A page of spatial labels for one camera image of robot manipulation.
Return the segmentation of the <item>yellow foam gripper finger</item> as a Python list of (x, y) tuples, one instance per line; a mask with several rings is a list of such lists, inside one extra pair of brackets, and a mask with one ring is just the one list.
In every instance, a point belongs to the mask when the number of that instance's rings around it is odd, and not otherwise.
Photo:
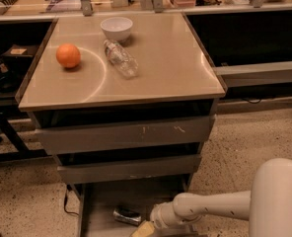
[(151, 221), (143, 221), (129, 237), (150, 237), (155, 233), (155, 227)]

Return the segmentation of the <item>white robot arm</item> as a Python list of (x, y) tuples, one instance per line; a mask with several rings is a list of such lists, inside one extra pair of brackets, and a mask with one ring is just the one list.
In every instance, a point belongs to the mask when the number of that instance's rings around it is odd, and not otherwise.
[(164, 229), (190, 225), (202, 215), (246, 220), (249, 237), (292, 237), (292, 160), (263, 163), (248, 191), (212, 196), (181, 193), (157, 204), (129, 237), (155, 237)]

